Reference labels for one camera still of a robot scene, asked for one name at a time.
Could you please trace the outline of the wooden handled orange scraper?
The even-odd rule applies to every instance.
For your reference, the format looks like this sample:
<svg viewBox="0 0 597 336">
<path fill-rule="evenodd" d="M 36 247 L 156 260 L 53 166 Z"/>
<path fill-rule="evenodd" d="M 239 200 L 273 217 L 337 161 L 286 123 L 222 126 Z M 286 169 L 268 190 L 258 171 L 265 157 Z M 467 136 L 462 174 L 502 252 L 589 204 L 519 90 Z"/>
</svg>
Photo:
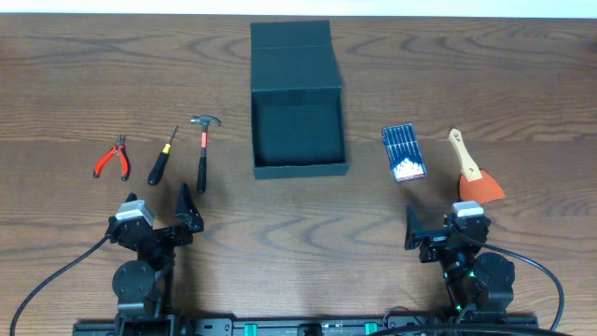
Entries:
<svg viewBox="0 0 597 336">
<path fill-rule="evenodd" d="M 489 203 L 504 199 L 506 194 L 497 181 L 485 170 L 478 167 L 470 156 L 462 133 L 455 128 L 449 132 L 449 141 L 458 158 L 461 177 L 459 180 L 459 196 L 464 201 Z"/>
</svg>

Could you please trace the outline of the black yellow screwdriver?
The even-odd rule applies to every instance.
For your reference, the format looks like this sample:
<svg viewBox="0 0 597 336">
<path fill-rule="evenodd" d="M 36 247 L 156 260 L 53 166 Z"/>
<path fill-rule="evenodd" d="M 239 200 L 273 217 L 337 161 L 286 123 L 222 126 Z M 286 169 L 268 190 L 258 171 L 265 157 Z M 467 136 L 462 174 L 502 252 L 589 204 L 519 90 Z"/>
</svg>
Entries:
<svg viewBox="0 0 597 336">
<path fill-rule="evenodd" d="M 178 126 L 175 126 L 169 140 L 166 142 L 166 144 L 164 145 L 164 148 L 161 150 L 159 156 L 157 157 L 157 160 L 147 178 L 147 184 L 149 186 L 156 186 L 161 181 L 167 161 L 169 160 L 169 157 L 170 157 L 172 142 L 175 138 L 177 130 L 178 130 Z"/>
</svg>

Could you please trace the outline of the blue precision screwdriver set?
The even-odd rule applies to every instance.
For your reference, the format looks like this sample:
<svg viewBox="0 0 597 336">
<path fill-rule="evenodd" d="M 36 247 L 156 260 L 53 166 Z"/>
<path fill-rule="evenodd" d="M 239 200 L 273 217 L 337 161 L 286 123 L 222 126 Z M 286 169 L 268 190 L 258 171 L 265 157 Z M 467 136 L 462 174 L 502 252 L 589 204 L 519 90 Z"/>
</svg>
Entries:
<svg viewBox="0 0 597 336">
<path fill-rule="evenodd" d="M 423 155 L 411 123 L 384 127 L 382 142 L 397 183 L 426 177 Z"/>
</svg>

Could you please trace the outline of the small claw hammer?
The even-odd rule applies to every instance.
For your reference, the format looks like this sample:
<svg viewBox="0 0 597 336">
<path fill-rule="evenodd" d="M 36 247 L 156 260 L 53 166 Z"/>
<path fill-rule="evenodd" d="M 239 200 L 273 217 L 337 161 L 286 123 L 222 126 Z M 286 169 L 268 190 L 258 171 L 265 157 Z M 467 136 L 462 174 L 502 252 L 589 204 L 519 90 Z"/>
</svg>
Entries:
<svg viewBox="0 0 597 336">
<path fill-rule="evenodd" d="M 198 176 L 197 176 L 197 187 L 196 190 L 199 194 L 203 194 L 206 191 L 207 187 L 207 139 L 208 139 L 208 130 L 211 124 L 214 124 L 217 127 L 222 125 L 220 119 L 210 116 L 210 115 L 200 115 L 200 116 L 193 116 L 190 119 L 192 124 L 201 125 L 201 155 L 200 161 L 198 166 Z"/>
</svg>

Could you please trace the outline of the dark green gift box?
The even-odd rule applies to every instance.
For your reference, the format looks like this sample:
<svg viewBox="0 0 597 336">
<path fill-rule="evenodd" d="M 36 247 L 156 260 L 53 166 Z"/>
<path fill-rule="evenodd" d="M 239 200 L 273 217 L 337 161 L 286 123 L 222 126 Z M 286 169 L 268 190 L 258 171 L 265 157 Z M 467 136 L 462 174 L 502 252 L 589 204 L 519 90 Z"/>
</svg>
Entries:
<svg viewBox="0 0 597 336">
<path fill-rule="evenodd" d="M 329 22 L 250 28 L 255 178 L 345 175 L 342 80 Z"/>
</svg>

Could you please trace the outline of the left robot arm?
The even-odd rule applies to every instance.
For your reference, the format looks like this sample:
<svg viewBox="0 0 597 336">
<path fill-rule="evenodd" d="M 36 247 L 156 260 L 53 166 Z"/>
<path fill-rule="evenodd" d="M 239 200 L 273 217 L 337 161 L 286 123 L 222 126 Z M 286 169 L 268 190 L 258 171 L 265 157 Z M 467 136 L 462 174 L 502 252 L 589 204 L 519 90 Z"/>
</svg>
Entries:
<svg viewBox="0 0 597 336">
<path fill-rule="evenodd" d="M 174 309 L 175 249 L 193 243 L 204 221 L 193 202 L 187 183 L 180 186 L 174 215 L 175 226 L 153 227 L 154 212 L 132 193 L 108 219 L 110 243 L 136 253 L 115 272 L 112 288 L 118 298 L 117 335 L 192 335 L 193 323 Z"/>
</svg>

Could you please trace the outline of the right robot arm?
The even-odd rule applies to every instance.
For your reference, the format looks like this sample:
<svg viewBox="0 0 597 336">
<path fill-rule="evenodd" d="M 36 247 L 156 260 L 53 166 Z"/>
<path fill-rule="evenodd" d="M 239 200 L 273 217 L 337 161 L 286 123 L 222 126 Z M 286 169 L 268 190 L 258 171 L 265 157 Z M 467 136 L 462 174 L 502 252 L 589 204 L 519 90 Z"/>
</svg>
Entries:
<svg viewBox="0 0 597 336">
<path fill-rule="evenodd" d="M 406 214 L 405 248 L 417 248 L 422 263 L 441 265 L 453 321 L 506 323 L 515 266 L 497 253 L 480 251 L 491 225 L 484 209 L 475 201 L 454 203 L 443 227 L 434 230 L 423 225 L 412 206 Z"/>
</svg>

